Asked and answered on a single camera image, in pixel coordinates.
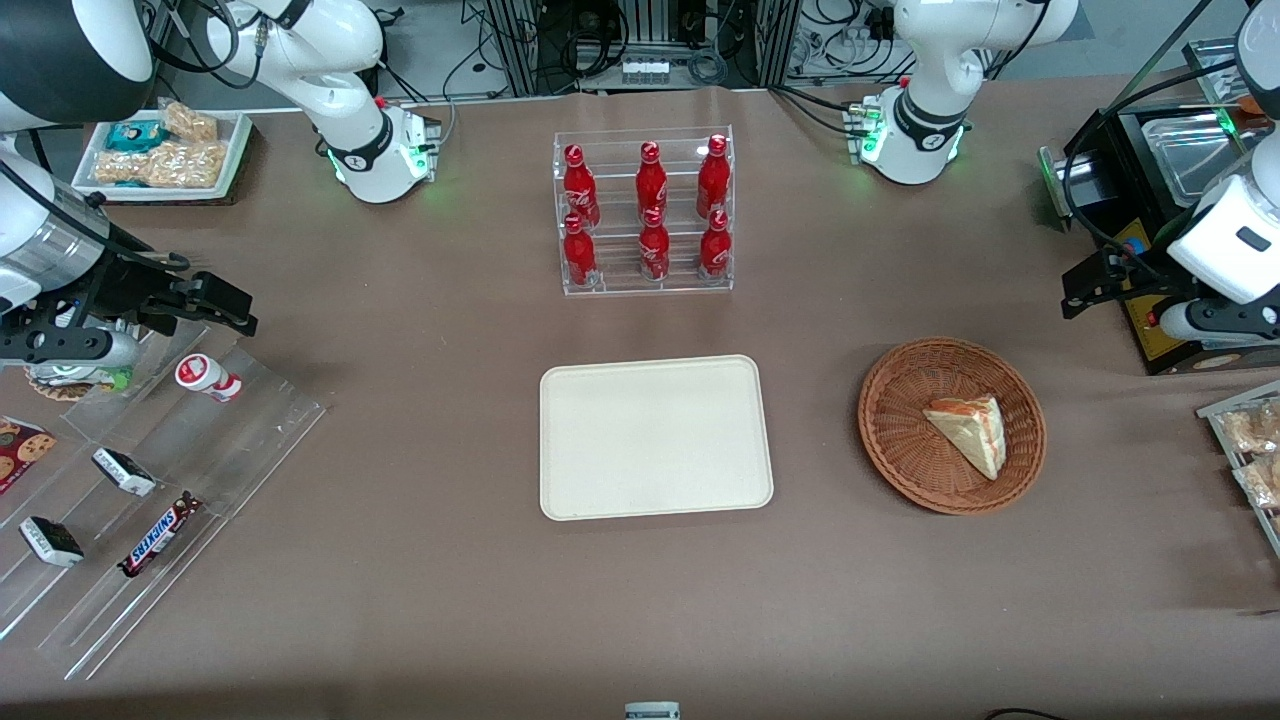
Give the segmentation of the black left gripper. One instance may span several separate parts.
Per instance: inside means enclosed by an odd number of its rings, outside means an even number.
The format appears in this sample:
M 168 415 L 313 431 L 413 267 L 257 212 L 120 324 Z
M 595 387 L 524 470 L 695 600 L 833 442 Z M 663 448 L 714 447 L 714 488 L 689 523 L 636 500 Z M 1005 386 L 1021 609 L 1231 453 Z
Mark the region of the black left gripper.
M 1126 251 L 1102 247 L 1094 252 L 1093 266 L 1074 266 L 1062 273 L 1061 314 L 1071 320 L 1096 304 L 1124 304 L 1146 297 L 1190 301 L 1201 296 L 1198 279 L 1185 272 L 1172 274 L 1138 263 Z M 1101 283 L 1097 288 L 1097 279 Z

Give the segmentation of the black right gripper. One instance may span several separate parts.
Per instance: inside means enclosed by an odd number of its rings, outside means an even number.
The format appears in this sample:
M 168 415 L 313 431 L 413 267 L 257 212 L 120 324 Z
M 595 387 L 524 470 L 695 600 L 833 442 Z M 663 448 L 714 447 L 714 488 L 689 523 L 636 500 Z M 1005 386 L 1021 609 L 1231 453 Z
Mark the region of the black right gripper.
M 177 252 L 143 252 L 140 260 L 105 250 L 79 279 L 72 283 L 72 325 L 83 328 L 88 319 L 134 324 L 170 334 L 169 319 L 224 325 L 243 337 L 255 337 L 259 319 L 253 299 L 211 272 L 196 272 L 188 283 L 189 260 Z

